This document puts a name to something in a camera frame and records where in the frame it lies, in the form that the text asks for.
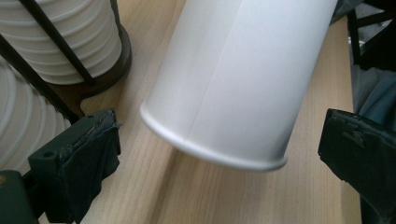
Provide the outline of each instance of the white cylinder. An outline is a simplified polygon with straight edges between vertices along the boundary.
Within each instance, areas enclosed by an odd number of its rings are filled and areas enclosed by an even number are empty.
[[[283,166],[335,4],[187,0],[141,117],[199,158]]]

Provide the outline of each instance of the stacked white cups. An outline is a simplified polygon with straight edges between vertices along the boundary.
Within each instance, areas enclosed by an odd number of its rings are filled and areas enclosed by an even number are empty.
[[[108,0],[36,0],[88,72],[99,77],[118,60],[119,32]],[[0,33],[47,82],[83,82],[73,65],[17,0],[0,0]]]
[[[70,127],[21,75],[0,58],[0,170],[29,170],[27,158]]]

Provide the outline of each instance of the wooden surface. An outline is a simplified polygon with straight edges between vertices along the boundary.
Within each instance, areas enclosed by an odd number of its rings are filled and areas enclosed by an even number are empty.
[[[143,124],[138,108],[155,81],[185,0],[118,2],[132,43],[131,73],[85,100],[82,108],[86,113],[116,108],[121,164],[103,182],[82,223],[361,223],[357,192],[317,153],[327,108],[352,109],[346,20],[329,29],[290,139],[287,165],[252,173],[181,153]]]

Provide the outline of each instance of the wooden table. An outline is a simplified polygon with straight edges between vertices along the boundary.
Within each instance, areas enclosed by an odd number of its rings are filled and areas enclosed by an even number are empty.
[[[352,110],[346,20],[329,29],[290,139],[287,165],[252,173],[181,153],[139,117],[184,2],[119,0],[121,23],[132,43],[132,71],[82,108],[86,113],[116,108],[122,124],[120,167],[103,182],[83,223],[361,223],[357,192],[317,153],[327,108]]]

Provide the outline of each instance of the white ribbed container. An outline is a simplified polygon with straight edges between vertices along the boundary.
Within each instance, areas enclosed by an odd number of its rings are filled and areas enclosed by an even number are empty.
[[[29,170],[27,158],[70,122],[0,59],[0,170]]]
[[[101,76],[117,62],[121,42],[108,0],[37,3],[93,77]],[[6,8],[20,17],[2,14],[0,33],[45,81],[59,85],[84,81],[19,1],[0,1],[0,13]]]
[[[285,150],[336,0],[187,0],[141,106],[152,131],[199,158],[251,170]]]

